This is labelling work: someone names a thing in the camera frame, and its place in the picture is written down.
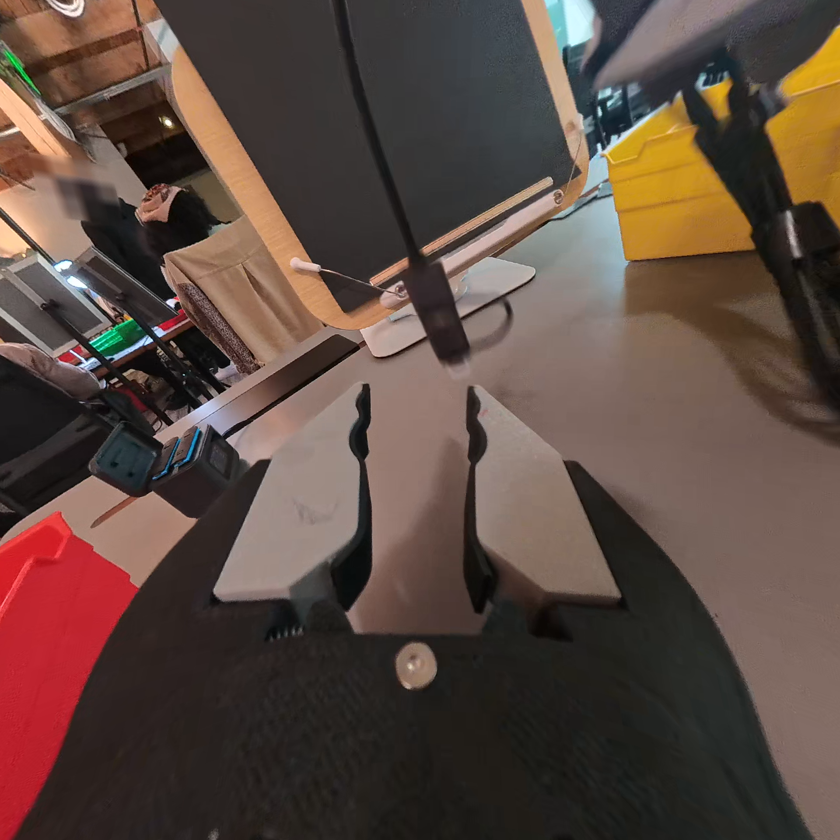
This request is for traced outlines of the yellow plastic bin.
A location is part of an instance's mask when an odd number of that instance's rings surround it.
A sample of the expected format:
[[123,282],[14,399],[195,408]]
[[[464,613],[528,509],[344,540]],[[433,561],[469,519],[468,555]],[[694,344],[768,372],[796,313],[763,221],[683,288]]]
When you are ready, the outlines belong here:
[[[839,221],[839,29],[782,82],[768,133],[795,203]],[[678,96],[604,153],[628,261],[753,249],[750,225],[697,148]]]

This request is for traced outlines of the grey framed screen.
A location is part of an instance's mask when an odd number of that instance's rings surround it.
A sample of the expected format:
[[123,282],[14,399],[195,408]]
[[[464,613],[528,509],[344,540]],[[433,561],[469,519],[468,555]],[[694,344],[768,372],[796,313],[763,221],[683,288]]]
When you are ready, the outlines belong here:
[[75,259],[69,273],[92,292],[127,312],[133,319],[139,317],[151,328],[176,317],[176,311],[164,299],[96,248],[88,248]]
[[107,315],[42,256],[1,268],[1,340],[27,343],[51,358],[112,326]]

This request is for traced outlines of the beige cloth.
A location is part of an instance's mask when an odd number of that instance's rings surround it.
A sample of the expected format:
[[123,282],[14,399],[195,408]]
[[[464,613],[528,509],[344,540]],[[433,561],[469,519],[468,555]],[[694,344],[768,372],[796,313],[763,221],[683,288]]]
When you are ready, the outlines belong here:
[[261,366],[322,330],[247,216],[164,258],[164,273],[191,281],[220,311]]

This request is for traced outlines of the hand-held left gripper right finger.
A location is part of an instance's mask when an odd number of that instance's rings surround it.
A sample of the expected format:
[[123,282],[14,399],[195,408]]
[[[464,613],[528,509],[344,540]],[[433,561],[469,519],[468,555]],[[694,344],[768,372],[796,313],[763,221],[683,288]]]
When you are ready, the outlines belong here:
[[464,579],[476,614],[511,602],[614,608],[622,596],[561,454],[478,385],[466,396]]

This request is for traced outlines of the black office chair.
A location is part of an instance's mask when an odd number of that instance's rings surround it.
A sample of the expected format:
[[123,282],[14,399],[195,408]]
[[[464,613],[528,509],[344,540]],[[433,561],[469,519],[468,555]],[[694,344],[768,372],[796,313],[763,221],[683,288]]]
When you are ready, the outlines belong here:
[[3,528],[90,476],[89,462],[111,431],[154,428],[124,394],[28,343],[1,345]]

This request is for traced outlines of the white-tipped metal stylus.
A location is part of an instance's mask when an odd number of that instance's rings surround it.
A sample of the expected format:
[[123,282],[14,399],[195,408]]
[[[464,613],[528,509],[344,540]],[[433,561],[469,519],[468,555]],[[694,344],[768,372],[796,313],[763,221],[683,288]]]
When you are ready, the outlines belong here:
[[325,269],[320,264],[315,264],[309,261],[305,261],[298,257],[293,257],[290,260],[290,268],[297,272],[307,273],[307,274],[319,274],[319,275],[329,275],[334,278],[338,278],[341,280],[346,280],[350,283],[355,284],[356,286],[362,286],[366,288],[371,288],[377,290],[383,294],[391,295],[396,297],[397,299],[405,299],[407,298],[407,292],[404,288],[402,283],[396,283],[392,287],[382,287],[378,286],[375,283],[368,281],[368,280],[358,280],[357,278],[347,276],[341,272],[332,270],[332,269]]

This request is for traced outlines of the dark battery charger case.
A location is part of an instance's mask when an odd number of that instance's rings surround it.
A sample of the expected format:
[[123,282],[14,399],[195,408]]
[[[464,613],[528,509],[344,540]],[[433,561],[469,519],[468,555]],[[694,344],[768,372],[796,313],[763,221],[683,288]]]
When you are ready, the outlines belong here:
[[88,463],[93,477],[127,497],[156,495],[192,519],[207,513],[241,467],[236,449],[208,423],[164,442],[121,423]]

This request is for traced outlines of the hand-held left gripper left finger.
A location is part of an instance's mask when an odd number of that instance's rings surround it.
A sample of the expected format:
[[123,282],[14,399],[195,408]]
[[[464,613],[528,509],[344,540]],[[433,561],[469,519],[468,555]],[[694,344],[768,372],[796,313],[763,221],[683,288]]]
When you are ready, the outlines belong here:
[[370,385],[355,383],[279,446],[213,589],[220,602],[351,609],[372,570],[370,422]]

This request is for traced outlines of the green box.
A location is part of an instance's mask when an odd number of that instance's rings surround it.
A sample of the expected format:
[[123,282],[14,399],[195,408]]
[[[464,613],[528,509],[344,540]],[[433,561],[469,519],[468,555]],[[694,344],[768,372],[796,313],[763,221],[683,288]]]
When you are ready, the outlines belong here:
[[97,352],[111,358],[148,337],[148,333],[139,323],[127,318],[99,334],[99,336],[90,339],[90,343]]

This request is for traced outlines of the wood-framed black board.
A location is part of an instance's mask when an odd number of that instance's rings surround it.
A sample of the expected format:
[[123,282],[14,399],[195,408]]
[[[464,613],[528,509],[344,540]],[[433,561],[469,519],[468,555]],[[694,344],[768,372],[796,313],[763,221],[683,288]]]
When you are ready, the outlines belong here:
[[[171,78],[196,142],[324,324],[384,317],[406,247],[323,1],[156,2],[190,66]],[[354,54],[406,218],[429,258],[579,185],[574,101],[543,2],[350,1]]]

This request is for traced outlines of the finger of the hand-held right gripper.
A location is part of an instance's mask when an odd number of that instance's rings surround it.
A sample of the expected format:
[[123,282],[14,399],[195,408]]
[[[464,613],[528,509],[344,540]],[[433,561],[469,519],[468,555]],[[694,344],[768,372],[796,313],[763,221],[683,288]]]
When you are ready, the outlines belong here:
[[584,72],[598,88],[647,83],[720,47],[743,1],[593,1]]

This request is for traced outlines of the red plastic bin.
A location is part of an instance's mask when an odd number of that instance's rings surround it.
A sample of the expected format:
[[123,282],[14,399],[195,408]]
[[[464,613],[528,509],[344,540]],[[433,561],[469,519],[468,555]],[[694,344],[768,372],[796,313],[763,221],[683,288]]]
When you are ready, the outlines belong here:
[[1,548],[1,838],[57,758],[93,666],[138,587],[55,512]]

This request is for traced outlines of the brown patterned cloth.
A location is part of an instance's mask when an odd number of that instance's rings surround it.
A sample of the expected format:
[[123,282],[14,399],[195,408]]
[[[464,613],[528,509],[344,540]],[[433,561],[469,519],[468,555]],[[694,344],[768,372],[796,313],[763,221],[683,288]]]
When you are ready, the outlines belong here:
[[256,373],[261,363],[208,296],[191,281],[176,282],[175,295],[187,317],[225,354],[242,375]]

